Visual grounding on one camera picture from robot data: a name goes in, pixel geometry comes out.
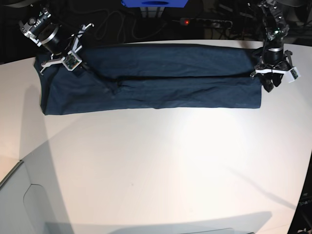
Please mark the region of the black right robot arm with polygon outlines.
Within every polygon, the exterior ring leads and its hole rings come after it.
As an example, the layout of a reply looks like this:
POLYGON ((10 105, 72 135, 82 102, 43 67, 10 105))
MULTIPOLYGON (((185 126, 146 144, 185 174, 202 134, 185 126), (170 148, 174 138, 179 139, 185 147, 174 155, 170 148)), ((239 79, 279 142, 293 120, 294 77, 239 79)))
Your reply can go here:
POLYGON ((52 65, 63 65, 73 71, 82 64, 78 52, 82 49, 79 39, 94 24, 81 25, 76 33, 70 34, 61 24, 52 21, 47 7, 40 10, 38 16, 32 16, 26 23, 19 22, 20 31, 36 46, 43 46, 50 53, 50 59, 42 62, 40 74, 52 65))

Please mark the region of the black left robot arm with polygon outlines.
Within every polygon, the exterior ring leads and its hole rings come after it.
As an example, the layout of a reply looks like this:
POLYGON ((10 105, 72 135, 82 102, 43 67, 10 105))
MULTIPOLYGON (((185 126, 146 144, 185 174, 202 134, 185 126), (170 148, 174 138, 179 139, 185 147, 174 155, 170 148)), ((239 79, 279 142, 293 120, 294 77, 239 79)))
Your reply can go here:
POLYGON ((258 59, 251 77, 257 77, 263 88, 269 93, 278 87, 282 78, 293 68, 291 51, 284 50, 284 38, 288 35, 289 25, 275 0, 261 0, 257 6, 262 10, 264 41, 260 48, 252 52, 258 59))

